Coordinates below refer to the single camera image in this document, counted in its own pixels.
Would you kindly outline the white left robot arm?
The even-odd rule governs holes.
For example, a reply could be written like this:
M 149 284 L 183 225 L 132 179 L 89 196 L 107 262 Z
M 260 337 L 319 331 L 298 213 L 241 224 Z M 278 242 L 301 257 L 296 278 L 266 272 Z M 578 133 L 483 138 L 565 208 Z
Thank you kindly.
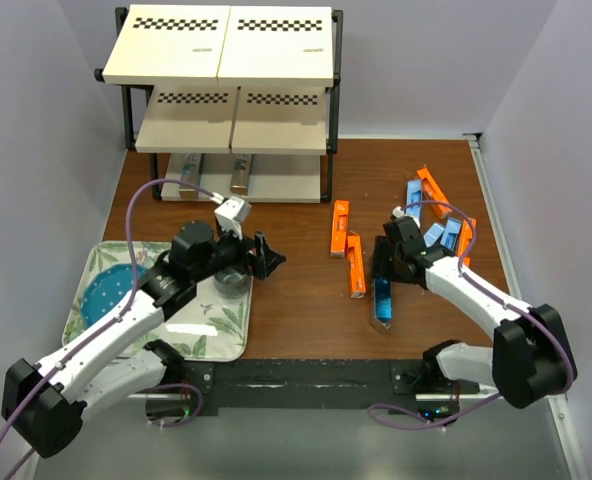
M 8 368 L 1 406 L 6 428 L 49 458 L 72 442 L 93 407 L 119 391 L 176 390 L 183 368 L 168 358 L 164 344 L 133 361 L 113 361 L 190 303 L 200 282 L 227 269 L 263 280 L 285 260 L 262 233 L 248 237 L 203 221 L 186 224 L 131 290 L 74 341 L 35 364 L 19 359 Z

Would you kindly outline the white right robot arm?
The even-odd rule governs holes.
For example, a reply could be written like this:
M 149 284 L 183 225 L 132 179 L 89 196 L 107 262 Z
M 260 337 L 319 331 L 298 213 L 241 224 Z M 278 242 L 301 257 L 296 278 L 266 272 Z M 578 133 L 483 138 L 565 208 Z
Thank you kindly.
M 468 268 L 448 248 L 425 243 L 411 216 L 393 218 L 375 240 L 372 276 L 421 287 L 451 303 L 492 341 L 446 340 L 422 356 L 421 379 L 435 393 L 456 381 L 494 387 L 515 408 L 567 392 L 578 370 L 560 313 L 520 301 Z

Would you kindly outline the silver blue toothpaste box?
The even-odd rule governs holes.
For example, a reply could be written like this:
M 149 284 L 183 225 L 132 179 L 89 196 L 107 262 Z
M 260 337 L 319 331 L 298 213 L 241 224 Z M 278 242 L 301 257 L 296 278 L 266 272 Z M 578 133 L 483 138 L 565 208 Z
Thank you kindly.
M 200 184 L 203 155 L 200 153 L 188 153 L 182 162 L 181 180 L 194 185 Z M 179 195 L 182 200 L 197 200 L 200 192 L 194 187 L 179 186 Z
M 230 191 L 245 196 L 248 194 L 253 163 L 252 154 L 237 154 L 230 179 Z

